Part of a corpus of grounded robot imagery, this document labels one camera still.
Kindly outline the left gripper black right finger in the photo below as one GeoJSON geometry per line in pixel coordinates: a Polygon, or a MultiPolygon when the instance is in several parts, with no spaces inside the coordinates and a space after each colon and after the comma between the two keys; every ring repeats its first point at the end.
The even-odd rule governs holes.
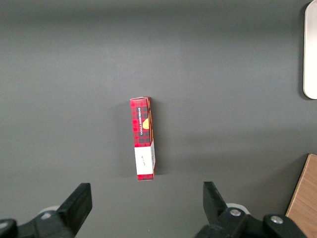
{"type": "Polygon", "coordinates": [[[195,235],[196,238],[305,238],[304,232],[290,218],[279,214],[254,218],[237,205],[228,205],[215,184],[203,185],[203,208],[209,222],[195,235]]]}

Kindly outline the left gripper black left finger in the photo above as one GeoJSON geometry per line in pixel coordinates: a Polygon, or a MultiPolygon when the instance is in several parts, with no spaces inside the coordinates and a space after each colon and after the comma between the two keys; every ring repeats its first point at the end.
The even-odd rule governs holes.
{"type": "Polygon", "coordinates": [[[90,183],[81,183],[56,209],[39,213],[18,225],[15,219],[1,219],[2,238],[74,238],[92,210],[90,183]]]}

